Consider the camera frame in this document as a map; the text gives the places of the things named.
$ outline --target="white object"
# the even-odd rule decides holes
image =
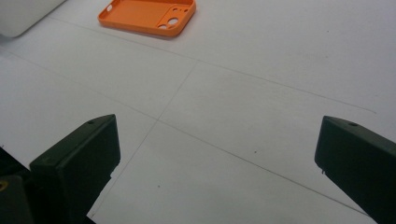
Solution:
[[[64,0],[1,0],[0,34],[21,35]]]

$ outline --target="white surface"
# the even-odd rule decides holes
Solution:
[[[0,35],[17,36],[59,6],[64,0],[2,0]]]
[[[299,208],[301,211],[293,212],[288,210],[292,201],[277,199],[284,195],[274,193],[275,197],[265,198],[265,191],[274,187],[252,192],[254,198],[262,199],[258,207],[283,207],[284,211],[290,211],[287,215],[274,214],[264,219],[266,223],[293,223],[293,220],[297,223],[361,223],[362,219],[366,220],[364,215],[349,208],[360,210],[359,207],[320,174],[314,164],[314,153],[323,115],[353,120],[396,141],[394,1],[253,0],[247,4],[200,0],[186,29],[173,39],[101,27],[96,16],[106,5],[107,0],[68,0],[25,35],[16,39],[0,37],[0,78],[7,78],[9,82],[0,84],[0,144],[11,154],[28,163],[82,122],[116,113],[112,112],[116,105],[117,111],[125,108],[119,113],[124,115],[123,122],[129,122],[120,130],[121,136],[133,133],[135,137],[120,140],[130,152],[126,161],[142,141],[143,146],[147,146],[148,139],[155,139],[161,133],[166,135],[174,127],[183,133],[176,134],[177,137],[192,137],[198,145],[211,148],[205,157],[215,158],[208,160],[207,166],[214,167],[216,172],[207,177],[219,188],[227,189],[228,181],[264,182],[279,178],[279,188],[290,189],[288,198],[301,199],[299,190],[312,195],[305,199],[306,204]],[[35,79],[43,74],[56,79]],[[92,100],[95,106],[84,106],[85,95],[96,99]],[[58,117],[62,119],[55,121],[59,124],[55,130],[52,124]],[[155,134],[144,141],[155,119],[160,119],[157,126],[161,123],[164,127],[156,127]],[[135,124],[141,122],[145,123],[140,124],[144,128],[136,128]],[[51,130],[51,133],[48,136],[32,133],[32,130]],[[113,198],[127,194],[124,190],[135,186],[128,176],[150,175],[146,167],[161,165],[169,181],[175,166],[179,172],[190,172],[177,178],[185,181],[186,186],[199,177],[194,176],[193,168],[184,161],[156,164],[162,161],[152,159],[153,156],[145,152],[147,148],[141,147],[128,166],[125,162],[119,167],[119,170],[126,167],[122,181],[110,191],[103,205],[117,209],[120,204],[142,203],[140,210],[121,207],[125,211],[123,215],[115,215],[114,210],[102,208],[95,213],[96,221],[146,223],[153,220],[150,215],[161,207],[145,206],[145,203],[154,202],[154,196],[146,201],[142,196],[138,202],[133,201],[133,197],[124,197],[121,203]],[[169,151],[169,157],[176,154]],[[186,160],[194,161],[192,155],[191,151],[191,157]],[[234,161],[224,164],[226,168],[215,169],[216,161],[227,161],[232,155]],[[238,175],[242,170],[256,169],[262,174],[261,180],[258,175]],[[235,178],[228,180],[233,173]],[[145,195],[155,195],[157,190],[139,188]],[[238,184],[228,192],[248,188]],[[175,191],[180,192],[180,201],[163,195],[159,204],[172,204],[169,209],[175,211],[180,207],[178,203],[183,202],[186,209],[196,208],[196,212],[180,219],[165,213],[153,218],[164,215],[170,223],[180,220],[194,223],[200,222],[202,213],[208,214],[203,222],[216,223],[220,217],[230,220],[227,218],[236,216],[226,209],[216,210],[218,204],[215,204],[214,211],[219,212],[216,215],[202,210],[201,207],[212,204],[203,202],[205,197],[200,199],[200,193],[206,194],[207,189],[183,190],[176,185]],[[235,200],[231,194],[224,196],[230,197],[224,202]],[[241,216],[250,218],[245,222],[255,223],[262,218],[259,212],[249,210],[250,203],[257,203],[255,199],[248,196],[237,199],[247,204],[238,207]],[[317,217],[303,219],[300,212],[304,214],[313,206],[310,203],[315,211],[323,210],[327,215],[318,212]],[[136,218],[131,216],[135,213],[139,213]]]

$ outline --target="orange phone case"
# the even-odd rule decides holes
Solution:
[[[195,9],[194,0],[113,0],[98,20],[108,27],[175,36],[183,30]]]

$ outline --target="orange object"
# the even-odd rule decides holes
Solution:
[[[183,30],[195,9],[194,0],[113,0],[98,20],[108,27],[175,36]]]

